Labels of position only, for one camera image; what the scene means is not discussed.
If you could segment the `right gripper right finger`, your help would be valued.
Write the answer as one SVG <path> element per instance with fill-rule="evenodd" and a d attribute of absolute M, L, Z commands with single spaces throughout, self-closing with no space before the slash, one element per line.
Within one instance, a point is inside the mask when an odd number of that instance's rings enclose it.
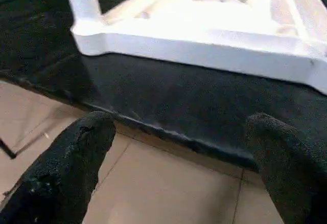
<path fill-rule="evenodd" d="M 326 223 L 326 143 L 264 113 L 247 118 L 245 143 L 284 223 Z"/>

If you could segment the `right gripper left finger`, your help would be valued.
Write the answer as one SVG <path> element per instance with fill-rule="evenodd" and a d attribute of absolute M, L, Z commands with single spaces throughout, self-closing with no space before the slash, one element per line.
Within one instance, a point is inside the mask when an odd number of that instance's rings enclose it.
<path fill-rule="evenodd" d="M 114 136 L 103 111 L 69 125 L 7 192 L 1 223 L 82 223 Z"/>

